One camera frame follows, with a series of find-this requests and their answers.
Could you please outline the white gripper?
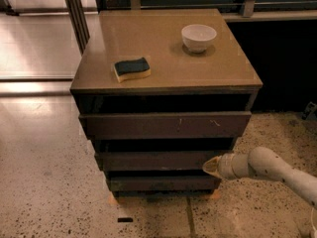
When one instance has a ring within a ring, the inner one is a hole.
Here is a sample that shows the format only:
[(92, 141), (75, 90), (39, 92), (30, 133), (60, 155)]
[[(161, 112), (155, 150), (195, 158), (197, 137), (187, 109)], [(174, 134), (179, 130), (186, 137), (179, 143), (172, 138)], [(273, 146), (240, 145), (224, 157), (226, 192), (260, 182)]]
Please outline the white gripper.
[(202, 166), (202, 170), (215, 178), (242, 179), (252, 178), (254, 171), (249, 166), (249, 156), (245, 154), (225, 154), (210, 159)]

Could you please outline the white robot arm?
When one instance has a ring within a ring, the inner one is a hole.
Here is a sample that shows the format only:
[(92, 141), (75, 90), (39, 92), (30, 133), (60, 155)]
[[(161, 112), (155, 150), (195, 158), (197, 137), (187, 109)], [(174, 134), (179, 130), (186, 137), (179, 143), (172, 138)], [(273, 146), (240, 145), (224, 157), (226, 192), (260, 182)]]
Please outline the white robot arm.
[(279, 181), (317, 209), (317, 178), (288, 164), (273, 150), (256, 147), (248, 154), (224, 154), (205, 162), (202, 170), (219, 179)]

